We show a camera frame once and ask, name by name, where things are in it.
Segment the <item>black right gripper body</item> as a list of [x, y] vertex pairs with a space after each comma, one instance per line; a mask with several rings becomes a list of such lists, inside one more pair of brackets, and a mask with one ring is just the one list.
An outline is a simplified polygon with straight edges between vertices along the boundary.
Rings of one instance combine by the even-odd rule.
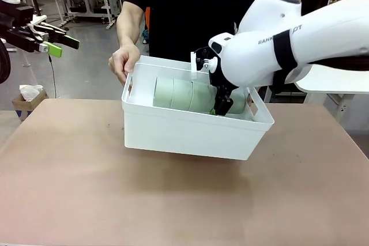
[[209, 73], [209, 78], [210, 84], [217, 89], [215, 97], [217, 103], [229, 99], [231, 93], [238, 88], [238, 86], [232, 84], [225, 78], [221, 67], [217, 67], [214, 73]]

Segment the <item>person's right hand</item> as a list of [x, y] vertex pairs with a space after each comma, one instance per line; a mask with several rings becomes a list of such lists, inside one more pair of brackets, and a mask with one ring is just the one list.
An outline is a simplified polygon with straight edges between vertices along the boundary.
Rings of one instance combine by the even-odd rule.
[[139, 49], [134, 44], [128, 44], [120, 46], [109, 58], [109, 68], [122, 85], [125, 85], [128, 73], [132, 72], [140, 57]]

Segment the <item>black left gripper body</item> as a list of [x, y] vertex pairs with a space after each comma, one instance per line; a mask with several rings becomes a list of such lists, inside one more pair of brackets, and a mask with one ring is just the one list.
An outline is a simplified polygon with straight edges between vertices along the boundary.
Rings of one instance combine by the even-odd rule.
[[13, 27], [27, 26], [33, 20], [34, 8], [26, 3], [7, 3], [1, 0], [1, 38]]

